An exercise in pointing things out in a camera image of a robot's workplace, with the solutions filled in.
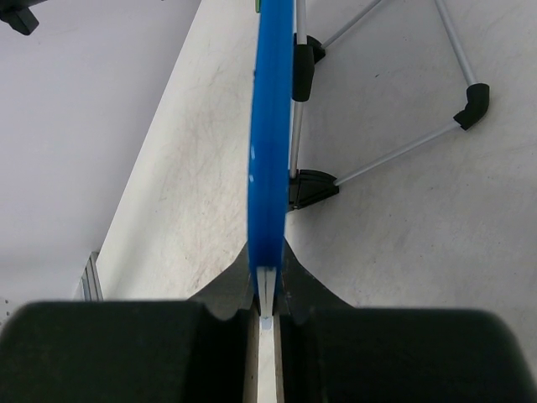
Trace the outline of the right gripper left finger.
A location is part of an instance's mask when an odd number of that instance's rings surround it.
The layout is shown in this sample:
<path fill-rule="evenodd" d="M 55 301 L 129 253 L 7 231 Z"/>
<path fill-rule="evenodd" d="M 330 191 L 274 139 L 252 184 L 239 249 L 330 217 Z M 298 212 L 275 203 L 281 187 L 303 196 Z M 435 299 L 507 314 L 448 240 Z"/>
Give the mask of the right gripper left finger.
<path fill-rule="evenodd" d="M 241 251 L 185 301 L 41 301 L 1 334 L 4 402 L 254 402 L 257 313 Z"/>

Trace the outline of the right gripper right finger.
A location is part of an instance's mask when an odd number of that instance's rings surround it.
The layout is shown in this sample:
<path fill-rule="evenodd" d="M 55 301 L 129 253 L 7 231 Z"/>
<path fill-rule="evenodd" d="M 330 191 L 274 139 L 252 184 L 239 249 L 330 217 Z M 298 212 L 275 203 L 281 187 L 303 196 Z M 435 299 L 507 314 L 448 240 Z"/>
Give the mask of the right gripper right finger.
<path fill-rule="evenodd" d="M 284 251 L 276 308 L 280 402 L 533 402 L 519 342 L 473 309 L 354 307 Z"/>

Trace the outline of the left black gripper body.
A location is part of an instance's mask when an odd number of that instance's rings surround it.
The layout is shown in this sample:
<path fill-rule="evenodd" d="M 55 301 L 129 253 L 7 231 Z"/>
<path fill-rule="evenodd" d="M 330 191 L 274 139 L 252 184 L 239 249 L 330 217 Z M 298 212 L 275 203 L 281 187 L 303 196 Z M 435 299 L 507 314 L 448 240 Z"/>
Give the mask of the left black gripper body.
<path fill-rule="evenodd" d="M 46 0 L 0 0 L 1 21 L 22 35 L 31 35 L 39 26 L 39 20 L 31 8 Z"/>

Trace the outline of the blue framed whiteboard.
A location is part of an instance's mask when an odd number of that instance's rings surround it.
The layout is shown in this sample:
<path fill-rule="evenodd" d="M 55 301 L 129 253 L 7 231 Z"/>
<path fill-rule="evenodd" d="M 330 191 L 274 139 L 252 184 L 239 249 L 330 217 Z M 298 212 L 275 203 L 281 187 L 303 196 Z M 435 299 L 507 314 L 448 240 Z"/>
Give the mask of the blue framed whiteboard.
<path fill-rule="evenodd" d="M 273 315 L 284 257 L 289 186 L 294 4 L 263 1 L 253 75 L 248 161 L 248 267 L 259 315 Z"/>

